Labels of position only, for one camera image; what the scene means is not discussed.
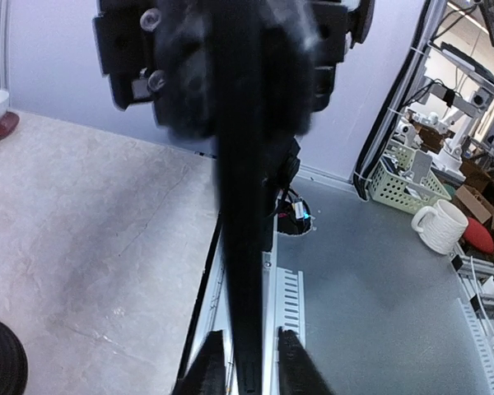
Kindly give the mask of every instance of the gray tabletop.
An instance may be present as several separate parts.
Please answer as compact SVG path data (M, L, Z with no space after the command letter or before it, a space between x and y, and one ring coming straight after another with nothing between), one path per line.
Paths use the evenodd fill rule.
M210 160L21 113L0 142L0 320L26 395L170 393L216 217Z
M337 395L489 393L457 275L410 215L293 185L314 229L280 235L277 264L304 272L306 348Z

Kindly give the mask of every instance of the white plastic basket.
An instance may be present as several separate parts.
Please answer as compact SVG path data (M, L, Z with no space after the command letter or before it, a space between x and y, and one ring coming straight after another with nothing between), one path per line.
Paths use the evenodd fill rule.
M399 166L408 169L415 155L415 150L397 142L390 142L386 152L394 156ZM413 196L407 191L410 188L417 192L419 197ZM415 184L396 174L390 173L382 160L379 161L371 181L368 183L370 196L376 202L381 202L399 210L415 214L424 206L432 206L437 200L450 200L450 195L439 182L436 175L430 170L428 177L422 179L420 184Z

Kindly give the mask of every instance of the white cable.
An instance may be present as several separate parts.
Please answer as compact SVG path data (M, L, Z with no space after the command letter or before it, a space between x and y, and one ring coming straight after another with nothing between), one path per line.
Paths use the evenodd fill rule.
M473 276L472 280L474 281L474 287L475 287L474 292L476 293L476 296L478 298L479 307L481 307L481 311L483 312L483 317L485 318L488 327L491 329L492 337L494 339L494 327L492 326L491 320L488 318L487 311L485 311L485 306L483 306L482 298L479 295L478 278L476 277L476 270L474 269L474 261L472 256L470 257L470 269L472 270L472 276Z

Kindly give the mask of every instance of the white mug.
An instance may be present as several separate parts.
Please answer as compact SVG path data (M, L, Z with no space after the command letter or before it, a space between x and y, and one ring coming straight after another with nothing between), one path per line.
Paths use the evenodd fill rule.
M444 255L454 249L467 226L465 214L452 203L442 199L433 207L423 207L412 219L412 228L424 244Z

